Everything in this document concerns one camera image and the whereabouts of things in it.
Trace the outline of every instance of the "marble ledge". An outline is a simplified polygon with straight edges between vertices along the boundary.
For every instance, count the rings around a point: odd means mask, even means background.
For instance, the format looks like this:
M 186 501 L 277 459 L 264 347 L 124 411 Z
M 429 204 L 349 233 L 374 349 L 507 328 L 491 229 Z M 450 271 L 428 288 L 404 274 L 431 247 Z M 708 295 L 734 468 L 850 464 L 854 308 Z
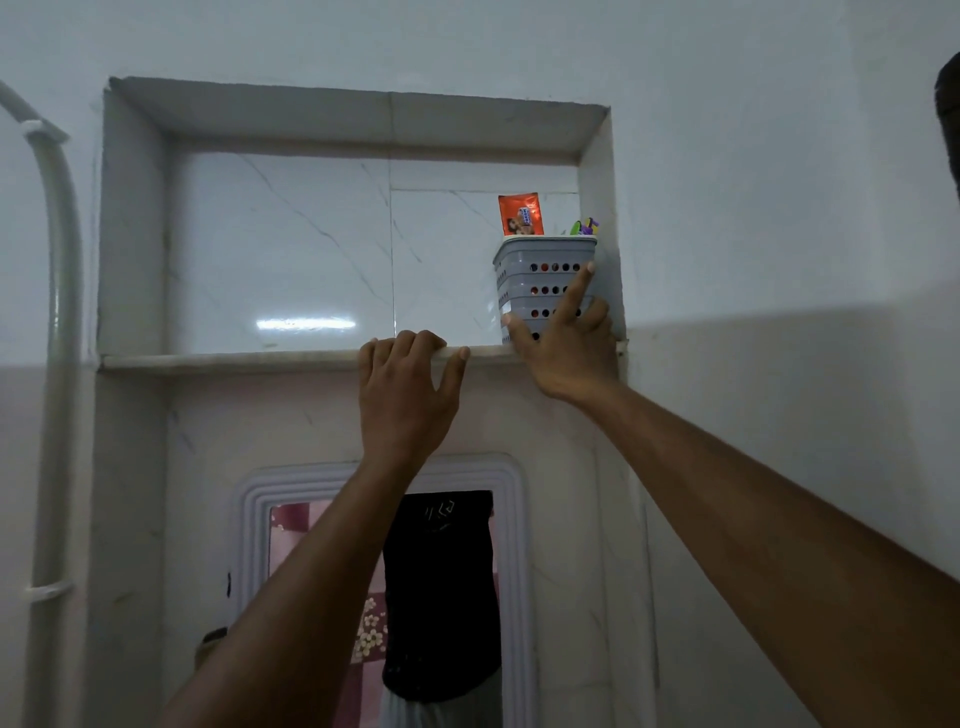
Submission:
M 617 354 L 623 356 L 627 342 L 617 342 Z M 439 350 L 434 364 L 440 365 L 457 351 Z M 519 364 L 520 357 L 509 344 L 470 347 L 470 366 Z M 356 350 L 325 352 L 238 352 L 197 354 L 152 354 L 144 356 L 101 357 L 105 373 L 147 376 L 289 374 L 294 372 L 349 372 L 357 368 Z

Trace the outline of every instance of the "person's left hand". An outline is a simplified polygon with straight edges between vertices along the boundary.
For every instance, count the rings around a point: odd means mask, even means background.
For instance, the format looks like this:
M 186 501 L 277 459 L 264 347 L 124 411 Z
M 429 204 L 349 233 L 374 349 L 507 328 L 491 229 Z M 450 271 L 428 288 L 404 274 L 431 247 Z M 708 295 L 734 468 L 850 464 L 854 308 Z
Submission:
M 360 430 L 364 460 L 412 477 L 444 441 L 460 407 L 460 385 L 470 349 L 446 362 L 440 388 L 430 378 L 430 358 L 446 342 L 432 331 L 401 331 L 373 339 L 358 354 Z

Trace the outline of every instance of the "orange packet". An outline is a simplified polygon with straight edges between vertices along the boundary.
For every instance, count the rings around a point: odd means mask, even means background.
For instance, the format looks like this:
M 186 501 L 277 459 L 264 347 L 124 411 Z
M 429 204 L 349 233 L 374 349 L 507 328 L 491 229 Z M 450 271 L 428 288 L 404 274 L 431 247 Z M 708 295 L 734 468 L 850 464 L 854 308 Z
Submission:
M 499 200 L 504 235 L 543 235 L 540 197 L 536 192 L 500 195 Z

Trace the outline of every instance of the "forearm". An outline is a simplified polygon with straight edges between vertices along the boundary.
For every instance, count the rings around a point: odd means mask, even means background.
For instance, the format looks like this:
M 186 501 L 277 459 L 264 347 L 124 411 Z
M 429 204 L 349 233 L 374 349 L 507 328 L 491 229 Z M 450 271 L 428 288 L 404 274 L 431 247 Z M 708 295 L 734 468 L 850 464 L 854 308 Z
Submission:
M 373 569 L 416 472 L 365 460 L 161 724 L 329 723 Z
M 581 402 L 824 725 L 960 724 L 960 586 L 624 385 Z

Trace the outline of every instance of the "white pipe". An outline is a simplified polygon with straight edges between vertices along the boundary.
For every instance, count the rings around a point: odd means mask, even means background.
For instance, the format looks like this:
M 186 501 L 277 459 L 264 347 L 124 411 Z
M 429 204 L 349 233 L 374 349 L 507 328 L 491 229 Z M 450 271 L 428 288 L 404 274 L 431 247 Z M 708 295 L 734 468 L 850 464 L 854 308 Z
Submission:
M 0 107 L 20 124 L 43 181 L 50 240 L 50 319 L 43 387 L 36 528 L 27 635 L 23 725 L 48 728 L 57 714 L 60 605 L 65 578 L 74 406 L 80 369 L 80 223 L 70 168 L 60 145 L 67 135 L 0 81 Z

